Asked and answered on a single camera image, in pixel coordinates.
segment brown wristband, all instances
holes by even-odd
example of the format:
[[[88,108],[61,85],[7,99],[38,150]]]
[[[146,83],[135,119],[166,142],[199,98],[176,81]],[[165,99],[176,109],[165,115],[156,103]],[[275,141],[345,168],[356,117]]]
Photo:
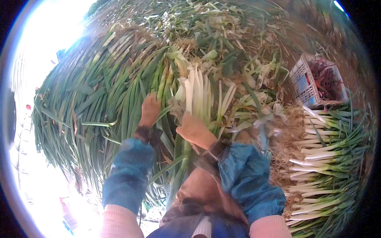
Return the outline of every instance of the brown wristband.
[[[153,147],[159,143],[162,133],[162,130],[148,126],[138,126],[135,131],[135,134],[145,143],[151,144]]]
[[[206,150],[202,156],[207,159],[209,162],[212,162],[213,164],[217,163],[217,161],[220,159],[222,153],[225,151],[225,149],[228,146],[222,143],[221,141],[214,142],[209,150]]]

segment pink sweater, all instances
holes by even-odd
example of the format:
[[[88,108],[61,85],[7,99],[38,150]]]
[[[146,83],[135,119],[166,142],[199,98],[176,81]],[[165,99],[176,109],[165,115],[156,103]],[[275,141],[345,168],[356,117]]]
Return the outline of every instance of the pink sweater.
[[[144,238],[144,235],[133,212],[118,205],[107,205],[103,213],[101,237]],[[274,215],[253,222],[250,238],[291,238],[291,233],[284,218]]]

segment pile of green onion leaves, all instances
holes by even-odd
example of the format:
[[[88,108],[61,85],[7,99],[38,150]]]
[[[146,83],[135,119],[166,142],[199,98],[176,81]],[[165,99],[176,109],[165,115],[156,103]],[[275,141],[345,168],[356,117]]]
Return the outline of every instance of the pile of green onion leaves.
[[[367,114],[351,103],[335,110],[311,110],[305,106],[305,160],[290,159],[290,179],[285,190],[294,196],[287,225],[293,237],[335,237],[355,209],[368,148]]]
[[[37,150],[100,195],[119,145],[139,123],[144,98],[157,92],[162,111],[156,127],[164,133],[147,209],[171,205],[196,156],[176,134],[169,99],[181,101],[218,138],[232,140],[265,116],[261,107],[272,113],[288,74],[280,44],[266,41],[280,29],[275,24],[288,24],[279,21],[284,12],[278,7],[270,6],[272,16],[220,2],[154,3],[140,14],[126,13],[129,20],[106,35],[75,42],[36,91],[32,113]],[[153,9],[159,14],[150,15]],[[245,85],[235,80],[241,75]]]

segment plastic crate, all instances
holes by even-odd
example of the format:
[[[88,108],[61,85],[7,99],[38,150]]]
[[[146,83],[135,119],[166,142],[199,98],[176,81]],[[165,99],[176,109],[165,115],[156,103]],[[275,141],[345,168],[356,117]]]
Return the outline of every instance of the plastic crate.
[[[308,66],[308,61],[311,60],[325,60],[330,68],[333,70],[335,75],[335,81],[341,82],[338,87],[338,100],[337,101],[325,101],[321,99],[319,92],[317,90],[314,77],[312,76],[311,69]],[[344,87],[343,79],[341,78],[339,69],[335,63],[311,54],[304,53],[300,56],[300,59],[295,64],[295,66],[290,71],[290,76],[288,78],[290,90],[292,97],[296,101],[301,101],[307,107],[317,107],[319,105],[328,105],[328,104],[340,104],[348,99],[347,91]]]

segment person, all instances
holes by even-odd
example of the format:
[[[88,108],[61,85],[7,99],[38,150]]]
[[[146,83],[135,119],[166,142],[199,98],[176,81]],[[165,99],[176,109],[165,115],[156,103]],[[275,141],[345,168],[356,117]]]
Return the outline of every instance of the person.
[[[136,133],[122,142],[115,155],[102,191],[103,238],[144,237],[136,217],[154,158],[157,130],[152,126],[159,112],[156,94],[149,94]],[[224,145],[189,112],[176,132],[204,149],[205,158],[214,159],[219,172],[196,167],[149,238],[291,237],[282,217],[286,198],[280,187],[269,183],[269,160],[261,152],[248,144]]]

